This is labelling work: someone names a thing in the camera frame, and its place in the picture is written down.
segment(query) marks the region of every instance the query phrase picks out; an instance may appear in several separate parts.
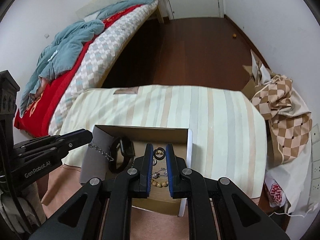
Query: electrical outlet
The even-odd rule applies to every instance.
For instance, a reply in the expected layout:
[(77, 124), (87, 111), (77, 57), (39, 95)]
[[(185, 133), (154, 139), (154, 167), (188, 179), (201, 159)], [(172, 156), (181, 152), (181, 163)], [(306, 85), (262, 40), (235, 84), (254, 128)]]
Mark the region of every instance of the electrical outlet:
[(312, 179), (320, 178), (320, 160), (312, 163)]
[(320, 179), (311, 180), (310, 198), (319, 199), (320, 196)]
[(312, 144), (317, 143), (320, 141), (320, 132), (319, 132), (319, 125), (316, 124), (312, 129), (311, 129), (311, 142)]
[(312, 145), (311, 148), (312, 162), (320, 160), (320, 142)]

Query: metal screw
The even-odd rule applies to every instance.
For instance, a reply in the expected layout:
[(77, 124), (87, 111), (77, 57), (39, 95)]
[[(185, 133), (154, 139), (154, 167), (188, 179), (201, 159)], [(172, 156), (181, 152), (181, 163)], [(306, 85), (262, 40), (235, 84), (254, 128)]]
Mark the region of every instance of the metal screw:
[(99, 183), (99, 179), (98, 178), (92, 178), (90, 179), (90, 184), (92, 186), (97, 185)]
[(192, 173), (192, 169), (189, 169), (189, 168), (185, 168), (182, 170), (182, 173), (184, 175), (190, 175)]
[(130, 169), (128, 169), (128, 174), (130, 174), (130, 175), (134, 175), (134, 174), (136, 174), (138, 171), (137, 171), (137, 169), (135, 169), (135, 168), (130, 168)]
[(230, 183), (230, 180), (228, 178), (221, 178), (220, 182), (223, 185), (228, 185)]

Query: black ring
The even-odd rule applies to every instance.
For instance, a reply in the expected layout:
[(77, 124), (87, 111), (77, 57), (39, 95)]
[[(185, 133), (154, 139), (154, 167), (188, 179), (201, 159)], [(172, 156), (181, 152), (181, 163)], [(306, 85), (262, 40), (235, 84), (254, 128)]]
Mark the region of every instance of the black ring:
[[(163, 155), (161, 157), (156, 156), (156, 153), (157, 153), (158, 150), (163, 152)], [(153, 151), (153, 157), (158, 161), (163, 160), (165, 158), (165, 149), (163, 149), (161, 147), (158, 147), (157, 149), (155, 149)]]

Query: jewelry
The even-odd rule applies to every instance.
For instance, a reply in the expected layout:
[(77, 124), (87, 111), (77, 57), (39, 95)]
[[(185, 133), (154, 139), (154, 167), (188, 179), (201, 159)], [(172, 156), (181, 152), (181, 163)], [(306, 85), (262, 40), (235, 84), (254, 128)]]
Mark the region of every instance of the jewelry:
[(168, 177), (167, 169), (161, 168), (159, 171), (152, 174), (153, 179), (157, 179), (159, 177)]
[(157, 182), (154, 179), (151, 179), (151, 184), (155, 187), (167, 187), (169, 185), (169, 182), (164, 181), (164, 182)]
[(109, 162), (113, 162), (114, 161), (114, 158), (112, 158), (108, 153), (103, 151), (98, 145), (95, 145), (94, 142), (88, 143), (88, 147), (89, 148), (93, 148), (96, 151), (102, 153), (102, 155), (105, 156), (108, 159)]
[(158, 149), (155, 149), (153, 151), (153, 157), (158, 161), (163, 160), (165, 158), (165, 150), (161, 147), (158, 147)]

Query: dark brown floor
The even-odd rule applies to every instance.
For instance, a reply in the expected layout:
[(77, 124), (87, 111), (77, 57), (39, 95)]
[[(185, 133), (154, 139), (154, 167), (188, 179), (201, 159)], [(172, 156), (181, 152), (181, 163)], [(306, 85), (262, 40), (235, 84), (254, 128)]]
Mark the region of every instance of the dark brown floor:
[(126, 46), (103, 87), (196, 85), (241, 90), (249, 76), (250, 47), (221, 18), (147, 21)]

